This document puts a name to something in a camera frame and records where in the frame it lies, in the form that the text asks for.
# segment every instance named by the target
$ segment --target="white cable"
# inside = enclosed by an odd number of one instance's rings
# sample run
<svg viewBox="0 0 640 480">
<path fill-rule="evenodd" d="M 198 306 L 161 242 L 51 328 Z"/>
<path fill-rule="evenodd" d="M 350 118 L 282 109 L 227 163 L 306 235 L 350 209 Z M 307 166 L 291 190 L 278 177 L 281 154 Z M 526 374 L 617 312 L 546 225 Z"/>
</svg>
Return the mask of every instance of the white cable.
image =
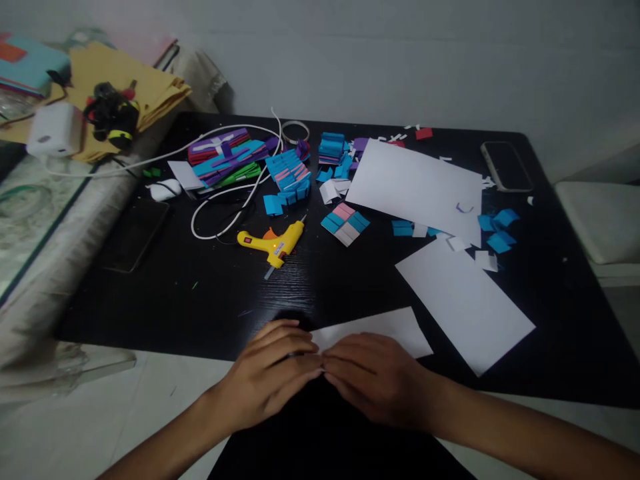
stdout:
<svg viewBox="0 0 640 480">
<path fill-rule="evenodd" d="M 278 120 L 278 125 L 280 125 L 280 119 L 278 119 L 278 117 L 276 116 L 276 119 Z M 264 130 L 266 132 L 269 132 L 272 135 L 275 135 L 276 137 L 280 138 L 280 142 L 278 142 L 278 146 L 280 146 L 280 144 L 282 144 L 282 130 L 280 131 L 280 135 L 278 135 L 276 132 L 273 132 L 269 129 L 266 129 L 264 127 L 258 127 L 258 125 L 227 125 L 226 127 L 220 127 L 220 128 L 216 128 L 213 129 L 211 131 L 208 131 L 206 133 L 203 133 L 202 135 L 200 135 L 198 138 L 196 138 L 196 140 L 186 144 L 184 147 L 178 148 L 178 150 L 172 151 L 170 153 L 166 153 L 164 155 L 160 155 L 159 157 L 154 157 L 152 159 L 149 160 L 144 160 L 142 162 L 138 162 L 138 163 L 132 163 L 131 165 L 127 165 L 126 167 L 121 167 L 121 168 L 117 168 L 115 170 L 111 170 L 108 172 L 98 172 L 98 173 L 84 173 L 84 174 L 76 174 L 76 173 L 58 173 L 58 172 L 54 172 L 53 170 L 49 170 L 49 167 L 47 166 L 47 158 L 46 157 L 42 157 L 40 158 L 42 165 L 44 166 L 45 170 L 52 174 L 52 175 L 56 175 L 58 177 L 74 177 L 74 178 L 94 178 L 94 177 L 112 177 L 114 175 L 119 175 L 120 173 L 124 172 L 125 170 L 129 170 L 132 169 L 134 167 L 139 167 L 140 165 L 146 165 L 147 163 L 151 163 L 151 162 L 155 162 L 156 160 L 162 160 L 163 158 L 167 158 L 170 157 L 176 153 L 180 153 L 182 152 L 182 150 L 189 148 L 190 146 L 192 146 L 194 143 L 196 143 L 197 141 L 201 140 L 204 137 L 208 137 L 209 135 L 211 135 L 212 133 L 216 133 L 220 130 L 228 130 L 228 129 L 238 129 L 238 128 L 256 128 L 258 130 Z"/>
<path fill-rule="evenodd" d="M 275 151 L 273 152 L 272 157 L 276 156 L 278 154 L 278 150 L 280 150 L 280 148 L 282 147 L 282 124 L 280 123 L 280 118 L 278 118 L 278 116 L 275 114 L 275 112 L 273 111 L 273 107 L 271 107 L 271 113 L 273 114 L 273 116 L 275 117 L 276 120 L 278 120 L 278 130 L 279 130 L 279 134 L 278 134 L 278 146 L 275 148 Z M 216 198 L 219 195 L 223 195 L 225 193 L 228 193 L 230 191 L 234 191 L 234 190 L 240 190 L 240 189 L 244 189 L 247 188 L 248 185 L 244 185 L 242 187 L 234 187 L 234 188 L 230 188 L 227 190 L 224 190 L 222 192 L 218 192 L 218 193 L 214 193 L 212 196 L 210 196 L 208 199 L 204 200 L 204 202 L 202 202 L 200 204 L 200 206 L 198 206 L 198 208 L 196 208 L 195 212 L 193 212 L 193 216 L 191 217 L 191 233 L 193 234 L 194 237 L 196 237 L 197 239 L 200 240 L 213 240 L 214 238 L 218 238 L 220 235 L 224 235 L 226 232 L 228 232 L 230 230 L 230 228 L 232 226 L 234 226 L 235 222 L 238 221 L 238 218 L 240 218 L 240 215 L 242 214 L 242 210 L 249 204 L 249 202 L 251 201 L 251 198 L 255 192 L 255 190 L 258 188 L 258 185 L 262 184 L 262 182 L 268 180 L 270 178 L 270 175 L 267 175 L 264 180 L 260 180 L 262 178 L 262 175 L 264 174 L 264 172 L 267 170 L 267 166 L 265 166 L 262 169 L 262 172 L 260 172 L 260 176 L 258 176 L 258 180 L 256 180 L 255 184 L 253 185 L 253 188 L 249 194 L 249 196 L 247 197 L 247 200 L 245 202 L 245 204 L 242 206 L 242 208 L 240 208 L 240 211 L 236 214 L 236 216 L 233 218 L 233 220 L 231 220 L 230 224 L 227 225 L 227 228 L 225 228 L 224 230 L 222 230 L 222 232 L 220 233 L 216 233 L 215 235 L 211 236 L 211 237 L 201 237 L 200 235 L 198 235 L 195 232 L 195 218 L 198 216 L 198 212 L 200 212 L 200 209 L 202 207 L 204 207 L 207 202 L 209 202 L 209 200 L 212 200 L 214 198 Z"/>
</svg>

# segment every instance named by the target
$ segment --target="white chair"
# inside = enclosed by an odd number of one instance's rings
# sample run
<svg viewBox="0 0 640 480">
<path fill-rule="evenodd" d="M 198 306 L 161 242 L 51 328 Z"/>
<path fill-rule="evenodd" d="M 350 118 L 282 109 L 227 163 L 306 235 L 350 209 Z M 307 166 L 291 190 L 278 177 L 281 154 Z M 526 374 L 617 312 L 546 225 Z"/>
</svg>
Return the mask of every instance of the white chair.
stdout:
<svg viewBox="0 0 640 480">
<path fill-rule="evenodd" d="M 640 186 L 566 181 L 555 191 L 600 285 L 640 285 Z"/>
</svg>

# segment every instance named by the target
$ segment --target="red foam piece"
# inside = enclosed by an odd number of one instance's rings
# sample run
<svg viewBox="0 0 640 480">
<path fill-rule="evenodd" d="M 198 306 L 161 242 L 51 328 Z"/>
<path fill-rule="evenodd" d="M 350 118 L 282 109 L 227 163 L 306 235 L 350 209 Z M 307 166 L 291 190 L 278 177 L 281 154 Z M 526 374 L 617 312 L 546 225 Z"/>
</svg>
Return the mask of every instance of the red foam piece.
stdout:
<svg viewBox="0 0 640 480">
<path fill-rule="evenodd" d="M 427 138 L 431 138 L 432 136 L 433 136 L 433 130 L 431 130 L 430 128 L 416 130 L 415 132 L 416 140 L 424 140 Z"/>
</svg>

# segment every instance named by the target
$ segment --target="hand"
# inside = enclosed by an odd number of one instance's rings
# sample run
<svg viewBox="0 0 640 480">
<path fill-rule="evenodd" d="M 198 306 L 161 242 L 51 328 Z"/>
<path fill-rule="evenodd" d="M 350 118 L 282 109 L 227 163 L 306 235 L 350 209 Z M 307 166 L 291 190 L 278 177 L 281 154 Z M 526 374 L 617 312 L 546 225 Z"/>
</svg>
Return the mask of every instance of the hand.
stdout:
<svg viewBox="0 0 640 480">
<path fill-rule="evenodd" d="M 445 379 L 422 367 L 396 340 L 349 335 L 324 351 L 323 358 L 327 381 L 369 420 L 429 429 L 429 402 Z"/>
<path fill-rule="evenodd" d="M 322 373 L 322 358 L 308 355 L 315 354 L 318 346 L 311 342 L 310 333 L 297 328 L 298 323 L 268 323 L 228 374 L 203 395 L 209 398 L 209 411 L 216 412 L 216 422 L 224 423 L 225 436 L 278 413 L 309 380 Z M 307 355 L 286 358 L 292 353 Z"/>
</svg>

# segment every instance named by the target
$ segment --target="white charger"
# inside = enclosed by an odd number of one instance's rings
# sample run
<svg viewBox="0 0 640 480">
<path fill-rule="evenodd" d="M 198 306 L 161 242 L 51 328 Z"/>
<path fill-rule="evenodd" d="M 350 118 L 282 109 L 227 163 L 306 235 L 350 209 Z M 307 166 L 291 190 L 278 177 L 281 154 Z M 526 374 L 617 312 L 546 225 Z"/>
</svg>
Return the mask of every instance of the white charger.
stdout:
<svg viewBox="0 0 640 480">
<path fill-rule="evenodd" d="M 38 109 L 33 117 L 27 152 L 34 157 L 68 157 L 80 151 L 82 112 L 68 102 Z"/>
</svg>

